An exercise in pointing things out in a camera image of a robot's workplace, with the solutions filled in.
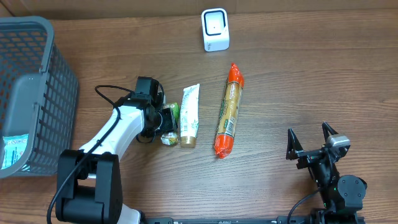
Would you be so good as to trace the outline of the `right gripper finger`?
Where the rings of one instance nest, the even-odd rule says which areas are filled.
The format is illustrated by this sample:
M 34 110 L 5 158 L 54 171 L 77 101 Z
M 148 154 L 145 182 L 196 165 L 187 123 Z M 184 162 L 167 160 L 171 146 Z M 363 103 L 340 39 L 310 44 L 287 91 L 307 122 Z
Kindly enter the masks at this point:
M 287 143 L 287 152 L 286 159 L 294 160 L 299 158 L 299 154 L 303 152 L 303 148 L 297 139 L 292 128 L 288 129 L 288 143 Z
M 338 134 L 327 122 L 322 123 L 322 130 L 326 142 L 330 141 L 334 135 Z

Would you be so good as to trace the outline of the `green juice carton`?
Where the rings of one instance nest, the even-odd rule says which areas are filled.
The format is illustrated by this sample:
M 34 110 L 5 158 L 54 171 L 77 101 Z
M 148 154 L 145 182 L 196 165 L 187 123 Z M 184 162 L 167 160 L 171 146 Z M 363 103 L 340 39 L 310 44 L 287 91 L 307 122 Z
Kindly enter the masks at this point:
M 179 108 L 178 103 L 167 103 L 163 106 L 163 108 L 170 108 L 173 113 L 174 120 L 176 122 L 179 121 L 180 108 Z M 168 146 L 175 145 L 176 143 L 178 143 L 177 132 L 173 131 L 173 132 L 163 133 L 163 135 L 161 135 L 161 141 L 163 144 L 168 145 Z

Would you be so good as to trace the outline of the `white cosmetic tube gold cap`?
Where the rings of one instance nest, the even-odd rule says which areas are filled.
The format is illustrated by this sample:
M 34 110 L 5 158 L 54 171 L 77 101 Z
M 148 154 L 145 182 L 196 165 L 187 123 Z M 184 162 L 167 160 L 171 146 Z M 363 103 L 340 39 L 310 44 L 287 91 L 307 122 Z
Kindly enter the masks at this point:
M 196 145 L 198 131 L 198 99 L 200 84 L 183 89 L 180 107 L 180 145 L 193 148 Z

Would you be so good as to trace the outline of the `orange biscuit roll package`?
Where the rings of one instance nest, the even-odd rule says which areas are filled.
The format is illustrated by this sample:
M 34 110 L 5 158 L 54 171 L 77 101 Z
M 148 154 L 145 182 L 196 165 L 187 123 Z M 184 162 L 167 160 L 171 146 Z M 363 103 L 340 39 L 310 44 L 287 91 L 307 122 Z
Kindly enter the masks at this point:
M 220 159 L 228 156 L 233 149 L 243 87 L 243 74 L 240 72 L 238 66 L 235 63 L 232 63 L 226 80 L 218 127 L 213 144 L 215 154 Z

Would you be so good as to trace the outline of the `teal wet wipes pack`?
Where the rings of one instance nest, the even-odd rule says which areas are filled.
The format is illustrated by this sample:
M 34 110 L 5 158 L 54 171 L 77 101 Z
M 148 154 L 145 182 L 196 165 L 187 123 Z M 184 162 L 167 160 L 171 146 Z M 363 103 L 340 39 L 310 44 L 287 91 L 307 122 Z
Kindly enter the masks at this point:
M 28 134 L 3 137 L 5 155 L 1 169 L 9 168 L 22 157 L 26 150 L 28 139 Z

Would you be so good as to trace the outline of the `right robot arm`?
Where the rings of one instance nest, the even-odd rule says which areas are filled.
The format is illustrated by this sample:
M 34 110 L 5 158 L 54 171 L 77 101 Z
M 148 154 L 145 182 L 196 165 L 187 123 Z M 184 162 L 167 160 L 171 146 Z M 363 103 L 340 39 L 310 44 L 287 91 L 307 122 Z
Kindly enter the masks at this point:
M 363 208 L 368 187 L 355 175 L 341 176 L 335 165 L 345 157 L 351 142 L 328 123 L 322 124 L 325 143 L 319 149 L 305 151 L 293 129 L 288 129 L 287 160 L 296 160 L 298 169 L 307 169 L 317 189 L 299 200 L 289 211 L 286 223 L 364 223 L 357 212 Z M 295 217 L 295 209 L 316 194 L 322 198 L 323 208 L 314 208 L 308 217 Z

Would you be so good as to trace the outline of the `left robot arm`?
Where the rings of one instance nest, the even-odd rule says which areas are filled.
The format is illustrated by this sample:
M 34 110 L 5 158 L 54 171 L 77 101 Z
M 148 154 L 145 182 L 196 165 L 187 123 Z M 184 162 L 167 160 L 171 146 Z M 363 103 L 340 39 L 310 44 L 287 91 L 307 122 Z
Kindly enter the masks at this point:
M 130 93 L 113 103 L 113 113 L 96 136 L 58 160 L 57 191 L 48 212 L 68 223 L 144 223 L 144 214 L 123 202 L 119 161 L 139 137 L 174 132 L 174 112 L 165 96 Z

